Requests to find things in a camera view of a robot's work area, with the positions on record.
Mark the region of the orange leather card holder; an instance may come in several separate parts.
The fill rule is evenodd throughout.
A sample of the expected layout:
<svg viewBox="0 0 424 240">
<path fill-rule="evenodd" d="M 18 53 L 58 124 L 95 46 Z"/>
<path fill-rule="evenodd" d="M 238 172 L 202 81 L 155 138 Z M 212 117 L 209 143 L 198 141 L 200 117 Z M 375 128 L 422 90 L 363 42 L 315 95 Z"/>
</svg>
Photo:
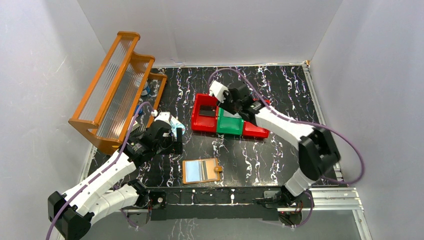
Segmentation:
<svg viewBox="0 0 424 240">
<path fill-rule="evenodd" d="M 208 160 L 208 159 L 216 159 L 215 171 L 219 175 L 217 180 L 204 180 L 202 163 L 203 163 L 204 160 Z M 219 165 L 219 160 L 217 158 L 183 160 L 182 161 L 182 182 L 185 185 L 186 184 L 218 182 L 218 181 L 221 180 L 221 172 L 222 171 L 223 171 L 223 168 L 222 168 L 221 165 Z"/>
</svg>

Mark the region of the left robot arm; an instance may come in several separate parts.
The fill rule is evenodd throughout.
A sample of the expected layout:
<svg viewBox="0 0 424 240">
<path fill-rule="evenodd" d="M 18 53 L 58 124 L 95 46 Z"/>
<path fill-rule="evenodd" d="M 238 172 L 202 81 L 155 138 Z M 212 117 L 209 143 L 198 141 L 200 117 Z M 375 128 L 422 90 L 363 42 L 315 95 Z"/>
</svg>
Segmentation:
<svg viewBox="0 0 424 240">
<path fill-rule="evenodd" d="M 48 219 L 66 240 L 80 240 L 100 219 L 126 207 L 151 207 L 150 190 L 139 180 L 113 186 L 156 155 L 183 152 L 185 126 L 172 120 L 155 120 L 142 133 L 128 135 L 123 145 L 85 180 L 47 199 Z"/>
</svg>

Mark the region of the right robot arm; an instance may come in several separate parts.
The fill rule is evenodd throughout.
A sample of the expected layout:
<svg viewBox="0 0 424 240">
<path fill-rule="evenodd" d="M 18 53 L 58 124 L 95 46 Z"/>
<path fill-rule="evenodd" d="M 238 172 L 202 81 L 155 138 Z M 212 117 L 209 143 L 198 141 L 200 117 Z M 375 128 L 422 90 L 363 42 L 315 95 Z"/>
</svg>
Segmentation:
<svg viewBox="0 0 424 240">
<path fill-rule="evenodd" d="M 244 82 L 227 87 L 214 80 L 209 95 L 217 99 L 221 109 L 276 134 L 298 151 L 299 167 L 281 188 L 282 202 L 288 207 L 295 207 L 301 194 L 341 159 L 331 131 L 320 125 L 299 123 L 265 101 L 254 99 Z"/>
</svg>

